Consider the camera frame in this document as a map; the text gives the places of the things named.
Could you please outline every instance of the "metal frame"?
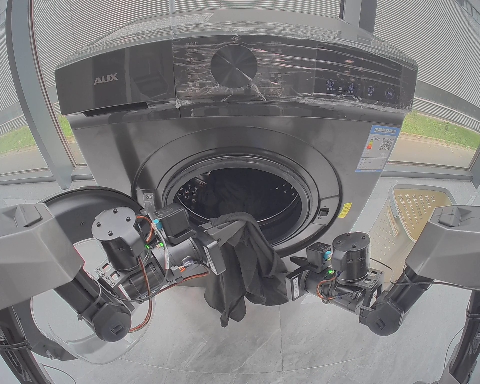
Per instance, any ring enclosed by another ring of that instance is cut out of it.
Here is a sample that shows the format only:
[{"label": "metal frame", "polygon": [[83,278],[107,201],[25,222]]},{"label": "metal frame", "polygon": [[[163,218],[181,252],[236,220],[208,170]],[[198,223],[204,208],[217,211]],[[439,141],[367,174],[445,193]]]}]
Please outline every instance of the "metal frame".
[{"label": "metal frame", "polygon": [[5,20],[8,60],[28,127],[56,182],[72,183],[73,161],[43,81],[33,34],[33,0],[8,0]]}]

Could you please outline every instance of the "warning sticker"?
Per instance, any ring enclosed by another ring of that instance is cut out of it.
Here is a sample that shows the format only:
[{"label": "warning sticker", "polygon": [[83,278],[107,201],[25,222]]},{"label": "warning sticker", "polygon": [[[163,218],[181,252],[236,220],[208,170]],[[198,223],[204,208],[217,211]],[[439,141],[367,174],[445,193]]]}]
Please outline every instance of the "warning sticker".
[{"label": "warning sticker", "polygon": [[382,172],[399,134],[400,128],[372,125],[355,172]]},{"label": "warning sticker", "polygon": [[340,211],[340,214],[338,215],[338,218],[343,219],[347,215],[347,213],[348,213],[348,211],[350,210],[351,207],[352,207],[352,203],[343,204],[343,208]]}]

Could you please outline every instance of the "beige laundry basket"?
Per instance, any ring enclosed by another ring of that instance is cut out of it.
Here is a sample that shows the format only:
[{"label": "beige laundry basket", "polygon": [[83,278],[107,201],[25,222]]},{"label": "beige laundry basket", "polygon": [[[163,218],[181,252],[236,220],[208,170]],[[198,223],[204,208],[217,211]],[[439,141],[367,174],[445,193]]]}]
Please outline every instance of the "beige laundry basket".
[{"label": "beige laundry basket", "polygon": [[392,274],[372,261],[373,268],[385,271],[386,282],[389,278],[395,281],[401,275],[405,259],[433,210],[452,204],[455,200],[445,188],[410,184],[397,184],[390,188],[388,199],[369,233],[371,258],[394,270]]}]

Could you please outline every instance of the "black plastic housing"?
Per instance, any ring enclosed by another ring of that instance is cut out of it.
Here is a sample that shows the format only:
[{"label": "black plastic housing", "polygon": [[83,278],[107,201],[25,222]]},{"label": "black plastic housing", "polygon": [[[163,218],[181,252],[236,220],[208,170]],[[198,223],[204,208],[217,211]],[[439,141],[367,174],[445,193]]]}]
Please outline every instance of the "black plastic housing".
[{"label": "black plastic housing", "polygon": [[162,222],[165,234],[172,244],[179,244],[194,234],[187,211],[180,204],[167,205],[156,211],[155,216]]},{"label": "black plastic housing", "polygon": [[146,253],[145,236],[130,208],[103,211],[93,222],[92,235],[102,245],[110,264],[119,271],[136,268],[137,257]]}]

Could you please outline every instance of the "washing machine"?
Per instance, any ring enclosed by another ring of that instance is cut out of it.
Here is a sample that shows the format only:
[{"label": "washing machine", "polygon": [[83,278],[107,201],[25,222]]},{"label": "washing machine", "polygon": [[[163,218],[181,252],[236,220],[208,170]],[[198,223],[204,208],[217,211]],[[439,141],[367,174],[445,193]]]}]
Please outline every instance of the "washing machine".
[{"label": "washing machine", "polygon": [[258,9],[142,19],[55,71],[100,186],[177,202],[195,224],[249,212],[281,256],[351,229],[416,77],[342,20]]}]

